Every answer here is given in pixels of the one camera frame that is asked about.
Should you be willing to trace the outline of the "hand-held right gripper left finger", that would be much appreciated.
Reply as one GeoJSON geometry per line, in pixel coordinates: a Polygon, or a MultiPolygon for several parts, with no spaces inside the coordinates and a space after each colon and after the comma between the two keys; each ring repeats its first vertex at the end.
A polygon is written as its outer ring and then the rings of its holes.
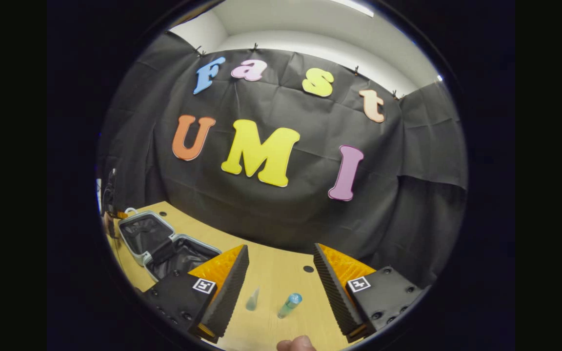
{"type": "Polygon", "coordinates": [[[225,336],[248,265],[248,245],[241,244],[189,272],[168,273],[143,293],[143,301],[177,331],[216,344],[225,336]]]}

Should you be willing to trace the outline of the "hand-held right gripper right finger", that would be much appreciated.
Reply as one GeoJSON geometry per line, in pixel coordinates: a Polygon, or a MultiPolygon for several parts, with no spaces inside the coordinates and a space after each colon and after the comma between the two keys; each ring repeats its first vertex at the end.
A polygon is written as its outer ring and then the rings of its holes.
{"type": "Polygon", "coordinates": [[[390,265],[373,269],[320,243],[314,244],[314,265],[336,323],[351,344],[389,329],[431,288],[413,284],[390,265]]]}

